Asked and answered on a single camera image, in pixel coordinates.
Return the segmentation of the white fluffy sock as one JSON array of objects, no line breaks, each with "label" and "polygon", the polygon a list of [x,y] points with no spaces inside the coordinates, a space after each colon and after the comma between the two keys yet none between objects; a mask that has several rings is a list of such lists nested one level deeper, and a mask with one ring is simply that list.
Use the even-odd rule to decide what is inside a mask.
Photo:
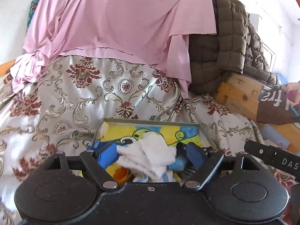
[{"label": "white fluffy sock", "polygon": [[118,165],[151,178],[161,178],[164,173],[173,172],[169,166],[176,162],[176,148],[168,146],[164,138],[155,132],[147,132],[142,139],[131,144],[118,145],[117,153]]}]

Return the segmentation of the striped colourful cloth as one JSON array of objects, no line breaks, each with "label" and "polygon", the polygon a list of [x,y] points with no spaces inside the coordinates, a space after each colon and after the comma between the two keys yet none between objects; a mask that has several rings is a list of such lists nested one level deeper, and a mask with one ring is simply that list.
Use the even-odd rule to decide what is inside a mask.
[{"label": "striped colourful cloth", "polygon": [[136,172],[133,173],[134,178],[133,182],[140,182],[140,183],[158,183],[158,182],[176,182],[176,179],[173,176],[173,173],[170,171],[164,173],[161,178],[154,177],[151,178],[145,173]]}]

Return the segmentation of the brown printed cloth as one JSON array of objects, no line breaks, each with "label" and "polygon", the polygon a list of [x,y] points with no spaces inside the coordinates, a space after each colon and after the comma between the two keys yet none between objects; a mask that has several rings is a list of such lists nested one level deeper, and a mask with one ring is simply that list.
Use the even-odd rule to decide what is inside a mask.
[{"label": "brown printed cloth", "polygon": [[299,123],[299,83],[276,85],[259,101],[256,120],[284,125]]}]

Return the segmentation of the floral satin bedspread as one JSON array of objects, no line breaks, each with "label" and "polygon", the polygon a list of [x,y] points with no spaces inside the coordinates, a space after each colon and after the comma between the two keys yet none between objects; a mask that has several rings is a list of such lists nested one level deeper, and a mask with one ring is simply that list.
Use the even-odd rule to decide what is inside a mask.
[{"label": "floral satin bedspread", "polygon": [[254,121],[210,96],[183,99],[175,80],[142,64],[67,56],[17,94],[11,82],[1,81],[1,224],[19,222],[13,196],[30,172],[58,150],[84,151],[102,118],[198,123],[227,155],[263,141]]}]

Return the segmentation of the olive quilted jacket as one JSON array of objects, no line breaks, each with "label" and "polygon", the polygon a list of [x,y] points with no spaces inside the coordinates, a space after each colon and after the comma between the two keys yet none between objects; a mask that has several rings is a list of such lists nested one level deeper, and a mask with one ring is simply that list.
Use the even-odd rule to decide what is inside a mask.
[{"label": "olive quilted jacket", "polygon": [[192,82],[189,91],[196,95],[213,94],[235,72],[268,86],[279,84],[269,71],[262,41],[239,0],[212,0],[216,34],[191,34],[189,56]]}]

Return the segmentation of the pink draped cloth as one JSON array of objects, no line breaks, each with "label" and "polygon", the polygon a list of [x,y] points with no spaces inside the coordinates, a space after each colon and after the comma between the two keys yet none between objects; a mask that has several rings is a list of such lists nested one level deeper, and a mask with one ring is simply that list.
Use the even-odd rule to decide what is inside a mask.
[{"label": "pink draped cloth", "polygon": [[189,35],[215,33],[212,0],[40,0],[10,69],[12,90],[37,82],[57,56],[80,55],[152,66],[187,98]]}]

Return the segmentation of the wooden bed frame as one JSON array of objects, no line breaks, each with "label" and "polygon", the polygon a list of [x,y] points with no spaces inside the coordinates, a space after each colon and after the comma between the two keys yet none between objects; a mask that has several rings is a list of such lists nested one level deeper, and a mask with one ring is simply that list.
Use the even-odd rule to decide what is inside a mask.
[{"label": "wooden bed frame", "polygon": [[[256,121],[259,100],[270,87],[244,75],[232,73],[214,94],[216,101],[231,112]],[[284,125],[257,123],[263,137],[299,155],[299,124]]]}]

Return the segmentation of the wooden headboard rail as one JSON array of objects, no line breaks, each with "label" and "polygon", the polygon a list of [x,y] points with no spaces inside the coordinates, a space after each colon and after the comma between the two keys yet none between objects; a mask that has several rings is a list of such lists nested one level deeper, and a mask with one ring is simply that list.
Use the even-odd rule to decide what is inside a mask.
[{"label": "wooden headboard rail", "polygon": [[1,64],[1,65],[0,65],[0,77],[2,77],[2,76],[4,76],[4,75],[8,74],[8,73],[10,72],[10,68],[11,68],[12,66],[14,66],[14,64],[15,64],[15,60],[11,60],[11,61],[9,61],[9,62],[6,62],[6,63],[4,63],[4,64]]}]

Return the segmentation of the colourful wall poster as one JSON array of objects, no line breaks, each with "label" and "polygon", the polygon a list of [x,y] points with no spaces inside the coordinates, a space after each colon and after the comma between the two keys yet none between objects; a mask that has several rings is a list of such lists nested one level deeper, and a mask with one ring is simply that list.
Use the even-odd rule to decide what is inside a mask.
[{"label": "colourful wall poster", "polygon": [[30,7],[29,7],[29,12],[28,12],[28,17],[27,17],[27,23],[26,23],[26,30],[28,31],[31,20],[33,18],[33,15],[35,13],[35,10],[37,8],[37,5],[39,3],[40,0],[32,0]]}]

